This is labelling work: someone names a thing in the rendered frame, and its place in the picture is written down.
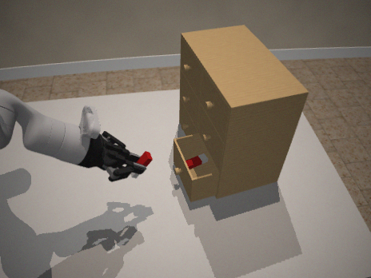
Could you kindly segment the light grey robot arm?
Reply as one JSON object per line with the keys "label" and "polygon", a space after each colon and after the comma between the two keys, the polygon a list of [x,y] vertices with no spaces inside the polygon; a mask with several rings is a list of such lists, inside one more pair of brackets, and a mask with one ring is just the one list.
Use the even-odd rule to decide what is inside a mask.
{"label": "light grey robot arm", "polygon": [[22,127],[24,147],[67,163],[78,165],[101,131],[95,107],[85,105],[78,125],[47,117],[25,102],[0,89],[0,149],[10,143],[15,122]]}

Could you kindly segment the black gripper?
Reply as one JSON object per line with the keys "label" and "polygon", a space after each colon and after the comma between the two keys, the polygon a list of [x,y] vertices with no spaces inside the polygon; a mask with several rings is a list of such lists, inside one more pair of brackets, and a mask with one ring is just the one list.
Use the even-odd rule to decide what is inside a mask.
{"label": "black gripper", "polygon": [[110,175],[109,181],[113,182],[125,179],[131,173],[143,174],[146,166],[136,163],[140,157],[126,149],[126,145],[116,137],[104,131],[97,139],[90,139],[87,154],[78,165],[106,170]]}

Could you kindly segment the red rectangular eraser with white tip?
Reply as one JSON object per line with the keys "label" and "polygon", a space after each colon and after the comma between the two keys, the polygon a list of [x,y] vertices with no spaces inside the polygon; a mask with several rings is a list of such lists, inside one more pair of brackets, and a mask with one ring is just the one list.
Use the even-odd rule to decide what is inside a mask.
{"label": "red rectangular eraser with white tip", "polygon": [[194,168],[196,166],[202,165],[204,163],[208,162],[207,156],[203,153],[199,156],[193,157],[186,161],[186,164],[188,165],[189,169]]}
{"label": "red rectangular eraser with white tip", "polygon": [[[141,165],[145,165],[147,167],[147,165],[152,161],[152,157],[150,155],[149,152],[144,152],[141,157],[138,159],[138,161],[136,163],[138,164],[141,164]],[[133,178],[137,178],[139,176],[139,174],[136,174],[136,173],[131,173],[131,177]]]}

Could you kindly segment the tan wooden chest of drawers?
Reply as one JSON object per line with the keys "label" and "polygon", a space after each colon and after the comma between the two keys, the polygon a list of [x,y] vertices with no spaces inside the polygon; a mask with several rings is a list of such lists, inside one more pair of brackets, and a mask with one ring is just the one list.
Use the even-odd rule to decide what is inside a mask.
{"label": "tan wooden chest of drawers", "polygon": [[201,88],[205,71],[229,106],[224,141],[191,86],[197,133],[203,106],[224,142],[215,197],[277,182],[309,91],[245,25],[230,26],[181,33],[180,105],[182,39],[202,66]]}

